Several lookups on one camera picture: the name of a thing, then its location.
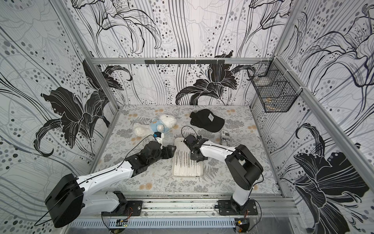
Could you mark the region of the white plush toy blue shirt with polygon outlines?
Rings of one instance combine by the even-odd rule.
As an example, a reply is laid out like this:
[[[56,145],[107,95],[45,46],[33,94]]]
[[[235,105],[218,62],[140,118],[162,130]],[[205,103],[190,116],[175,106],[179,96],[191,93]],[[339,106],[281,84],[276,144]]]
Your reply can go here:
[[[133,132],[138,137],[145,137],[155,132],[166,133],[173,128],[176,123],[177,119],[174,116],[163,114],[154,118],[149,124],[135,123],[133,125]]]

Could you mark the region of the straw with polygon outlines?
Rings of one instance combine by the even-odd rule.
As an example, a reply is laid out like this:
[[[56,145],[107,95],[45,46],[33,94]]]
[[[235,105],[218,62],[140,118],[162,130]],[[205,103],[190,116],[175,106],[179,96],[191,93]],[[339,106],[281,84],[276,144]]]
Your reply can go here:
[[[186,166],[186,151],[185,151],[185,144],[181,144],[181,157],[180,157],[180,174],[184,175],[186,172],[185,166]]]
[[[191,163],[190,163],[190,156],[191,156],[191,152],[190,152],[190,149],[188,148],[188,146],[184,145],[185,146],[185,159],[186,159],[186,165],[185,165],[185,170],[186,170],[186,176],[190,176],[190,170],[191,170]]]

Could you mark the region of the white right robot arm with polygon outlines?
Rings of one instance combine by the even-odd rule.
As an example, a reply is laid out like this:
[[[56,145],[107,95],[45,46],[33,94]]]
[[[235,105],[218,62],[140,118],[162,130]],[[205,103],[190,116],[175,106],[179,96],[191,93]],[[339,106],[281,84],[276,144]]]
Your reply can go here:
[[[226,164],[236,183],[233,203],[243,207],[249,200],[255,182],[264,171],[249,149],[242,144],[237,147],[223,146],[206,138],[197,139],[193,135],[188,135],[183,142],[191,152],[191,160],[200,162],[212,158]]]

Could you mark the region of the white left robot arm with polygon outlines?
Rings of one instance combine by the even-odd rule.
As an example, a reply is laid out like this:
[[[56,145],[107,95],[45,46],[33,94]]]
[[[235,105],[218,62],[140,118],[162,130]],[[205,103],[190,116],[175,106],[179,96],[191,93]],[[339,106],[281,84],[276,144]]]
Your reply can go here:
[[[141,201],[129,201],[121,191],[104,195],[97,195],[97,192],[145,172],[160,160],[173,158],[175,151],[174,145],[162,146],[151,141],[139,153],[107,169],[78,177],[65,175],[45,199],[54,227],[64,227],[83,215],[139,216]]]

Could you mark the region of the white rectangular storage tray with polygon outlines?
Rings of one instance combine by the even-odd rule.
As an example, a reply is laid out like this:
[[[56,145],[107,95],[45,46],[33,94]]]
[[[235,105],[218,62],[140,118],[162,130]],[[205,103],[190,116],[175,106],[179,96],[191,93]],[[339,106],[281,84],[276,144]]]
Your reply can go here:
[[[174,141],[176,150],[173,156],[172,175],[177,177],[200,177],[203,175],[203,164],[191,160],[191,151],[184,144],[182,137]]]

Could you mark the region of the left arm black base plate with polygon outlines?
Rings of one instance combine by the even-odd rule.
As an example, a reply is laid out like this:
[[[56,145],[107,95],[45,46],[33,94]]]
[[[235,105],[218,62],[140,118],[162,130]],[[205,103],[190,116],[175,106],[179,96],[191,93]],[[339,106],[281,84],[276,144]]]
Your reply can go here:
[[[130,200],[126,203],[120,203],[112,212],[102,212],[104,217],[133,217],[140,216],[142,211],[143,201]]]

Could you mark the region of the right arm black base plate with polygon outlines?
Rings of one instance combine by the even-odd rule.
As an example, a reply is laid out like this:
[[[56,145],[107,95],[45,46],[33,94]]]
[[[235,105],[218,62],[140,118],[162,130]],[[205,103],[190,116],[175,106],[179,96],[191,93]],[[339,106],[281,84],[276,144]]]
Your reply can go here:
[[[218,209],[221,216],[258,215],[256,202],[253,199],[249,199],[243,206],[240,206],[234,200],[218,200],[218,204],[214,208]]]

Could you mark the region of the black baseball cap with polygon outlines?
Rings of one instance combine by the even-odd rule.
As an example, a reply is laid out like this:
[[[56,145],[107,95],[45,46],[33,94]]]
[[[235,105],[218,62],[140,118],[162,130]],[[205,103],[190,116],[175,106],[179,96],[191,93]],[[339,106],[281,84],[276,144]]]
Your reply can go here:
[[[214,115],[209,109],[191,112],[190,118],[191,125],[205,129],[212,133],[219,132],[225,124],[224,119]]]

